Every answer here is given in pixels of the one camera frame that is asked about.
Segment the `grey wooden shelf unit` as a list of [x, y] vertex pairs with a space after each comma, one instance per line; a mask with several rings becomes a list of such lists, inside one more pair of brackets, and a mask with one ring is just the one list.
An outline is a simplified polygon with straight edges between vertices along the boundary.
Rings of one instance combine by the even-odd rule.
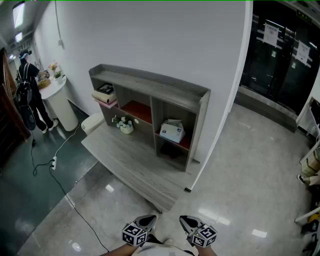
[[[195, 152], [207, 112], [210, 90], [200, 85], [144, 70], [99, 64], [89, 71], [94, 89], [104, 83], [114, 88], [117, 105], [102, 108], [107, 124], [111, 115], [123, 114], [139, 123], [134, 128], [152, 140], [157, 156], [182, 160], [183, 171], [197, 162]], [[160, 136], [165, 120], [181, 120], [185, 136], [175, 143]]]

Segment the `white lidded trash bin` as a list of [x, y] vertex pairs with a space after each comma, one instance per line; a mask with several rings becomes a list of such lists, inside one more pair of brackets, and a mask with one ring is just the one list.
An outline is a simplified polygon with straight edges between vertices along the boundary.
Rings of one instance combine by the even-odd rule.
[[81, 128], [88, 136], [92, 133], [97, 127], [105, 122], [105, 118], [102, 112], [97, 112], [90, 115], [81, 123]]

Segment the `beige thick book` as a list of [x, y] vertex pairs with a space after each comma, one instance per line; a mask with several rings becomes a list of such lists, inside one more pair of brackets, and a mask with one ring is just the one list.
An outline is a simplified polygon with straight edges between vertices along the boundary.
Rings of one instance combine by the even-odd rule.
[[103, 103], [106, 103], [108, 105], [110, 105], [113, 101], [116, 100], [116, 96], [115, 94], [112, 92], [110, 94], [106, 94], [106, 93], [103, 93], [103, 92], [100, 92], [100, 91], [97, 91], [95, 90], [91, 96], [96, 99], [96, 100], [99, 100]]

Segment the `person's right forearm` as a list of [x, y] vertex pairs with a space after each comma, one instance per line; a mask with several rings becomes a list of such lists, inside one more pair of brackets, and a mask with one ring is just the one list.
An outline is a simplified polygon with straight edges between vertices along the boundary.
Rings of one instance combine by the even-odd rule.
[[208, 247], [200, 247], [196, 246], [198, 251], [198, 256], [217, 256], [217, 254], [212, 250], [210, 246]]

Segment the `black picture frame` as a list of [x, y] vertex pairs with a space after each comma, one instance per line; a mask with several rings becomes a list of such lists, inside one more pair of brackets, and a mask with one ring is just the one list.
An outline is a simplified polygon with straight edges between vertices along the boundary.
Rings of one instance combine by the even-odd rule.
[[103, 93], [103, 94], [106, 94], [106, 95], [110, 95], [111, 93], [114, 92], [114, 86], [112, 83], [104, 83], [102, 86], [100, 86], [98, 89], [97, 89], [98, 92], [100, 93]]

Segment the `brown wooden cabinet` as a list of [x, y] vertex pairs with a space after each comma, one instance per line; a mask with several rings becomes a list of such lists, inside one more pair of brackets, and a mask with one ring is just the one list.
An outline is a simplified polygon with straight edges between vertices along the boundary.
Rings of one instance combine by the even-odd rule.
[[30, 137], [15, 105], [16, 84], [11, 74], [6, 50], [0, 49], [0, 168], [14, 150]]

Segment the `person's black shorts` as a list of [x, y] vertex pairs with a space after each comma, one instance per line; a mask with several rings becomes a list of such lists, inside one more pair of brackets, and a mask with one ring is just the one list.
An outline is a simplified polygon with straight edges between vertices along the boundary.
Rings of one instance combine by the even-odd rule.
[[159, 241], [153, 234], [149, 233], [147, 235], [147, 243], [153, 243], [153, 244], [158, 244], [158, 245], [163, 245], [164, 243]]

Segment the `white flower pot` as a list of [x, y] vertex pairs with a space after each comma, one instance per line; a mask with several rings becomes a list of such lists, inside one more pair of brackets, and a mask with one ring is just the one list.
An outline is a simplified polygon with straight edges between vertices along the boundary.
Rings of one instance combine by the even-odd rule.
[[115, 115], [112, 118], [111, 122], [115, 123], [116, 127], [126, 135], [129, 135], [134, 131], [132, 120], [127, 116], [118, 117], [117, 115]]

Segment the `stack of beige boxes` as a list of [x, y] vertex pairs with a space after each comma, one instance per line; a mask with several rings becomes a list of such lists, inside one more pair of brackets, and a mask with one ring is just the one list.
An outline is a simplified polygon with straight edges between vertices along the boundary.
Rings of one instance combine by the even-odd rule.
[[302, 164], [301, 172], [311, 177], [316, 175], [320, 171], [320, 156], [317, 151], [314, 151]]

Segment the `white wall socket with conduit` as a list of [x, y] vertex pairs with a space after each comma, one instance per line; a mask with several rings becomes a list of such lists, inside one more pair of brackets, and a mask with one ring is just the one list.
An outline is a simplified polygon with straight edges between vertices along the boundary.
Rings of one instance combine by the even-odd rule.
[[55, 9], [55, 18], [56, 18], [56, 25], [57, 25], [57, 31], [58, 31], [58, 45], [62, 47], [64, 50], [64, 42], [61, 36], [61, 30], [60, 30], [60, 24], [59, 24], [59, 18], [58, 18], [58, 10], [57, 10], [57, 0], [54, 1], [54, 9]]

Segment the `white soft tissues pack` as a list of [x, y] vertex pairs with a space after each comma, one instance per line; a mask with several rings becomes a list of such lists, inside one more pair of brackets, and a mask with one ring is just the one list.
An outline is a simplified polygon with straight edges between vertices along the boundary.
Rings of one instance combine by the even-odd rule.
[[159, 135], [165, 139], [180, 143], [185, 136], [185, 130], [180, 119], [167, 119], [160, 128]]

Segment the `pink flowers in vase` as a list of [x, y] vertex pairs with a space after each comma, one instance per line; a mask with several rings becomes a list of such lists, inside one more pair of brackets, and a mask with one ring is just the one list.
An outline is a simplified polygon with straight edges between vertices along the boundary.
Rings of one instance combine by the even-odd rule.
[[48, 66], [48, 68], [53, 72], [53, 77], [58, 82], [58, 84], [62, 84], [64, 75], [62, 74], [62, 71], [59, 69], [58, 63], [57, 62], [51, 63]]

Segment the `person's white printed shirt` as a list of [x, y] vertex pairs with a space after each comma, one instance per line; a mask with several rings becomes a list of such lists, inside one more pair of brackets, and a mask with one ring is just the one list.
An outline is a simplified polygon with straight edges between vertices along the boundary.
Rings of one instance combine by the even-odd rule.
[[189, 251], [173, 245], [146, 242], [132, 256], [194, 256]]

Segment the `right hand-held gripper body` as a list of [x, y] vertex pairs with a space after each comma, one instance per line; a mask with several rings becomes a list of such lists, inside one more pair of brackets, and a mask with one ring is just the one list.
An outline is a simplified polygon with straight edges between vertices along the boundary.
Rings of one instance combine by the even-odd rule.
[[207, 248], [216, 240], [217, 231], [198, 217], [181, 215], [179, 222], [187, 234], [186, 240], [192, 247]]

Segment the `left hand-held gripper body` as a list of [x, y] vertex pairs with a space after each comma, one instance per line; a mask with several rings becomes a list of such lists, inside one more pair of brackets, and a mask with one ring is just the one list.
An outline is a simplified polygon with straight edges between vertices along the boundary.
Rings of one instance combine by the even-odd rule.
[[140, 246], [147, 241], [148, 234], [153, 230], [157, 222], [157, 216], [143, 215], [122, 229], [122, 240], [131, 246]]

